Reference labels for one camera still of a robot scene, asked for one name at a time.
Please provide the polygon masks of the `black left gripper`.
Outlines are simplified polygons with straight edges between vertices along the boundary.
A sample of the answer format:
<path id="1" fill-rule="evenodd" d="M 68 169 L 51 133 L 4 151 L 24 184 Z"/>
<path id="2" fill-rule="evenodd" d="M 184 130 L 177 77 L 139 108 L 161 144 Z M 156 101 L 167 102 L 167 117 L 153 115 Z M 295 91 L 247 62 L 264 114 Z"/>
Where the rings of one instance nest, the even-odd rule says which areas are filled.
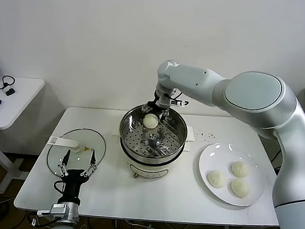
<path id="1" fill-rule="evenodd" d="M 91 160 L 89 167 L 85 170 L 83 169 L 69 169 L 67 171 L 67 164 L 69 161 L 71 150 L 68 150 L 66 155 L 61 160 L 61 164 L 58 164 L 58 169 L 60 172 L 60 177 L 64 182 L 64 190 L 62 196 L 58 199 L 59 202 L 70 202 L 70 203 L 80 203 L 79 191 L 81 185 L 89 180 L 89 177 L 97 169 L 95 149 L 91 149 Z"/>

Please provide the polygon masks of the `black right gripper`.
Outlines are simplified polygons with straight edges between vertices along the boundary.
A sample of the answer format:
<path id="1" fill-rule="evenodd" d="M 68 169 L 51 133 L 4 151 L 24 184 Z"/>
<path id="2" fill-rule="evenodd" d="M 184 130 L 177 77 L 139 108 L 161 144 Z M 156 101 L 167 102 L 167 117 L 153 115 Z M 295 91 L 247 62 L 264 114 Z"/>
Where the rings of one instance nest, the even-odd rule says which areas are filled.
<path id="1" fill-rule="evenodd" d="M 154 99 L 148 101 L 146 105 L 142 106 L 142 113 L 149 113 L 152 110 L 159 111 L 159 120 L 164 120 L 169 115 L 171 100 L 167 94 L 163 93 L 158 95 L 157 92 L 154 93 Z"/>

